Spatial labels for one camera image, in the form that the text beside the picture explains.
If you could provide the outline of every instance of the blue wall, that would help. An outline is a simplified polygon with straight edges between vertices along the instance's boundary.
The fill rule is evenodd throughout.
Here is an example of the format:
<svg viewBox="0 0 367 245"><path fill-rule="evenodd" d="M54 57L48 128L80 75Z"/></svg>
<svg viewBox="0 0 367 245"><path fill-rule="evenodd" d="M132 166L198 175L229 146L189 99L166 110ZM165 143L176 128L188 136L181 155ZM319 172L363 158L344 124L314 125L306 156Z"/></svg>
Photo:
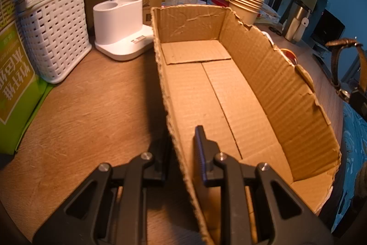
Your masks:
<svg viewBox="0 0 367 245"><path fill-rule="evenodd" d="M354 38L367 49L367 0L328 0L326 9L344 25L344 37ZM357 50L343 50L339 59L338 76L341 79L357 56ZM330 66L330 53L326 54L325 62Z"/></svg>

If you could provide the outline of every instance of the green bag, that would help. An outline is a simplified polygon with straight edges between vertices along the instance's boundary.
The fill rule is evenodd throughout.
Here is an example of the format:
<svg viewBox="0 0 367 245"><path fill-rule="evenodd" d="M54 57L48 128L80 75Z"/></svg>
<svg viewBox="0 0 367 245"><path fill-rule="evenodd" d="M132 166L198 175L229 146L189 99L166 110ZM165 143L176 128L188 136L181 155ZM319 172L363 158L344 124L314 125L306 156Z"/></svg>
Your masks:
<svg viewBox="0 0 367 245"><path fill-rule="evenodd" d="M14 0L0 0L0 153L14 154L52 87L34 72L27 57Z"/></svg>

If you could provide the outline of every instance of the blue fabric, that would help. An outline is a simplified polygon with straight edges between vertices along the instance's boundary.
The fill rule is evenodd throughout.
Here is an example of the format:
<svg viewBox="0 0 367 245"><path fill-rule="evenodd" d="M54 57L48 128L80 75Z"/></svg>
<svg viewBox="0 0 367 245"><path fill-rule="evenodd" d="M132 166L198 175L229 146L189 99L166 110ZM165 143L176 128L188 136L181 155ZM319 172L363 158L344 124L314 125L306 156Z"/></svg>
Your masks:
<svg viewBox="0 0 367 245"><path fill-rule="evenodd" d="M361 169L363 163L367 161L367 122L347 103L344 103L343 115L342 138L346 146L347 164L342 200L340 201L338 214L336 215L331 231L334 231L346 213L354 195L354 183L357 173Z"/></svg>

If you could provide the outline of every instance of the black screen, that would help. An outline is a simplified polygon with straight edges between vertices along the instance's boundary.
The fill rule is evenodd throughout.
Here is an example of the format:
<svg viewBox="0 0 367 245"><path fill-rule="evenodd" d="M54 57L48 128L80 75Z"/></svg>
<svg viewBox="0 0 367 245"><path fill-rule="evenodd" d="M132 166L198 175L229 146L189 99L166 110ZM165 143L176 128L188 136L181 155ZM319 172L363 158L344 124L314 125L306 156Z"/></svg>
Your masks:
<svg viewBox="0 0 367 245"><path fill-rule="evenodd" d="M345 25L328 10L324 10L319 23L313 31L312 37L320 44L337 40L342 35Z"/></svg>

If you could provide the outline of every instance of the wooden tabletop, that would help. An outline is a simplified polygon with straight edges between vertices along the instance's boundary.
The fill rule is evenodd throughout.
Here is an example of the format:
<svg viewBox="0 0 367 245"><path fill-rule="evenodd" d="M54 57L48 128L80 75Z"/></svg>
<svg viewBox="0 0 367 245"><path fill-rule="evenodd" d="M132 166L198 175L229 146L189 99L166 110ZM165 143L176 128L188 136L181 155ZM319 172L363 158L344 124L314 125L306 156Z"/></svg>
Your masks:
<svg viewBox="0 0 367 245"><path fill-rule="evenodd" d="M268 31L313 78L320 103L342 134L342 102L311 49ZM28 239L101 162L127 163L160 137L165 112L153 50L115 62L93 49L47 96L13 161L0 171L0 200ZM165 187L148 190L149 244L202 244L173 155Z"/></svg>

